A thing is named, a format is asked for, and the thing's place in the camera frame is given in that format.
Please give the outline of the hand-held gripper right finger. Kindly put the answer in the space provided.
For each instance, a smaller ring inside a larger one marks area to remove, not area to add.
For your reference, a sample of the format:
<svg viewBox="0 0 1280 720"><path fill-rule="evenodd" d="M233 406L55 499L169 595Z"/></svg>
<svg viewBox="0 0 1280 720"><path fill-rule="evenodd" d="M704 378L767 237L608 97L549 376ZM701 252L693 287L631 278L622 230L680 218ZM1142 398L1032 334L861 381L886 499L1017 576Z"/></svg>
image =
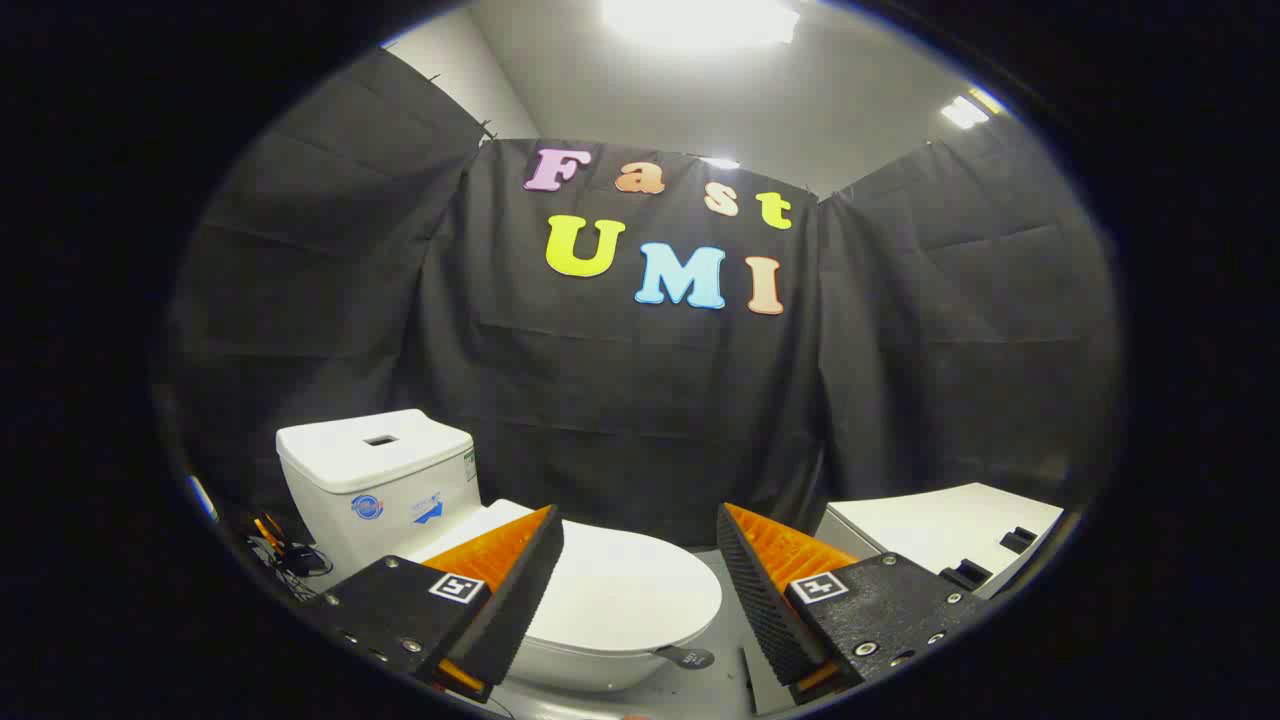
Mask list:
<svg viewBox="0 0 1280 720"><path fill-rule="evenodd" d="M735 503L718 507L716 536L751 633L797 705L896 673L986 611L901 553L860 559Z"/></svg>

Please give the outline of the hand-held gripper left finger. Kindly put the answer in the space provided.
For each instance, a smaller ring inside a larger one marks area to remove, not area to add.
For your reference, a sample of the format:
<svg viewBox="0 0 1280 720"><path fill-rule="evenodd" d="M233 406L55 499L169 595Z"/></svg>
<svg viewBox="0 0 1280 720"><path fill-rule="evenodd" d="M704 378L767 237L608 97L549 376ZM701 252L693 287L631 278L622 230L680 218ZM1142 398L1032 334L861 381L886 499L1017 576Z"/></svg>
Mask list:
<svg viewBox="0 0 1280 720"><path fill-rule="evenodd" d="M422 561L387 555L300 606L314 630L389 673L479 703L502 684L564 547L544 506Z"/></svg>

